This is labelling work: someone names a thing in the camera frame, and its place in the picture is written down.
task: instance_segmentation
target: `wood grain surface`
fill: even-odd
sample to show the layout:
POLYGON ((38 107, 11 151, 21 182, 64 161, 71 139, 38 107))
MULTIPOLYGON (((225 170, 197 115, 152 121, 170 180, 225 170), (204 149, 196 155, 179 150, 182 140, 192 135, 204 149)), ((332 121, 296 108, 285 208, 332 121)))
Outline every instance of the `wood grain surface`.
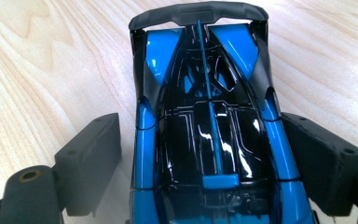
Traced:
MULTIPOLYGON (((66 220, 124 223, 136 114, 128 23, 148 9, 184 2, 0 0, 0 198, 12 174, 52 166, 54 154, 90 121, 118 112, 123 158, 107 201, 96 218, 66 220)), ((269 14, 282 111, 358 146, 358 1, 250 3, 269 14)), ((353 223, 357 214, 324 222, 353 223)))

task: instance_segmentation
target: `hole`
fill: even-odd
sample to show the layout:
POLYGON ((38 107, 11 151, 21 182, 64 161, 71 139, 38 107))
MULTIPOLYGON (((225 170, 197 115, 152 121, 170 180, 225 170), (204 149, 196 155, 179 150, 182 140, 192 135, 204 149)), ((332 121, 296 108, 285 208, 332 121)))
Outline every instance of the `hole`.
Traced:
POLYGON ((73 156, 73 155, 75 155, 77 152, 76 152, 76 150, 74 150, 74 149, 71 149, 71 150, 69 150, 68 152, 67 152, 67 154, 69 155, 69 156, 73 156))
POLYGON ((344 148, 344 152, 348 153, 348 154, 354 154, 353 149, 350 149, 350 148, 344 148))
POLYGON ((20 175, 19 181, 21 183, 30 182, 30 181, 37 179, 40 175, 42 175, 42 172, 40 170, 28 171, 28 172, 20 175))

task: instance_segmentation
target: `blue toy car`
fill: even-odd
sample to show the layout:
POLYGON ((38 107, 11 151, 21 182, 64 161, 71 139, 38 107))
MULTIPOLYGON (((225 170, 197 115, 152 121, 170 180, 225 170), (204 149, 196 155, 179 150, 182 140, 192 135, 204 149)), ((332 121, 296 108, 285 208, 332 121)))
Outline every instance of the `blue toy car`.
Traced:
POLYGON ((271 81, 268 18, 207 2, 132 19, 131 223, 314 223, 271 81), (250 23, 211 25, 223 17, 250 23), (167 21, 181 27, 144 30, 167 21))

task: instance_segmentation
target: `car body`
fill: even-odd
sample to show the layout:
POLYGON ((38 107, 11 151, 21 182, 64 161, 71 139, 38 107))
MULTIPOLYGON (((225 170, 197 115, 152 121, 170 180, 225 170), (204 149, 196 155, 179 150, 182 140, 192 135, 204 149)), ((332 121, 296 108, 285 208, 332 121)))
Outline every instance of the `car body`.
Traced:
POLYGON ((313 223, 272 85, 266 11, 182 4, 141 14, 130 30, 130 222, 313 223), (250 22, 212 25, 223 17, 250 22), (180 27, 144 30, 167 21, 180 27))

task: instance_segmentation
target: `rear spoiler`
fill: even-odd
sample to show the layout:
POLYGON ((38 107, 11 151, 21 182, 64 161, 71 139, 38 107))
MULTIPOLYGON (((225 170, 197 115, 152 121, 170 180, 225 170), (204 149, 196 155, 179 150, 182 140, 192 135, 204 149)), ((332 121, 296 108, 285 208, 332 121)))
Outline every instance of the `rear spoiler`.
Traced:
POLYGON ((148 26, 173 21, 179 26, 215 23, 221 18, 267 21, 269 14, 262 8, 237 2, 203 2, 178 4, 148 10, 134 17, 129 28, 131 31, 148 26))

